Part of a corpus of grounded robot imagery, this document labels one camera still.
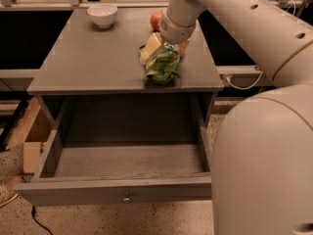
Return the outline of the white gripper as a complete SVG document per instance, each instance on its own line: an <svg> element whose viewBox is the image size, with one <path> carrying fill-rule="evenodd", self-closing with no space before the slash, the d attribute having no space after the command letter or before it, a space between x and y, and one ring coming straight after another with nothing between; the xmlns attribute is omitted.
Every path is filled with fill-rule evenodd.
<svg viewBox="0 0 313 235"><path fill-rule="evenodd" d="M183 57L189 45L188 39L196 28L196 21L197 18L195 16L183 15L175 18L169 10L164 11L158 22L159 32L154 32L140 51L140 63L145 65L162 51L163 39L170 44L180 43L179 55Z"/></svg>

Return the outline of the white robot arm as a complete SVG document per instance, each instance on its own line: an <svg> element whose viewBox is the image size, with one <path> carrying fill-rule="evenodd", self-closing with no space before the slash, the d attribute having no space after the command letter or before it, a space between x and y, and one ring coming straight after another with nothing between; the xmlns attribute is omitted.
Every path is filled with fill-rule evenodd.
<svg viewBox="0 0 313 235"><path fill-rule="evenodd" d="M266 0L170 0L165 41L190 37L208 10L274 89L223 119L211 155L215 235L313 233L313 26Z"/></svg>

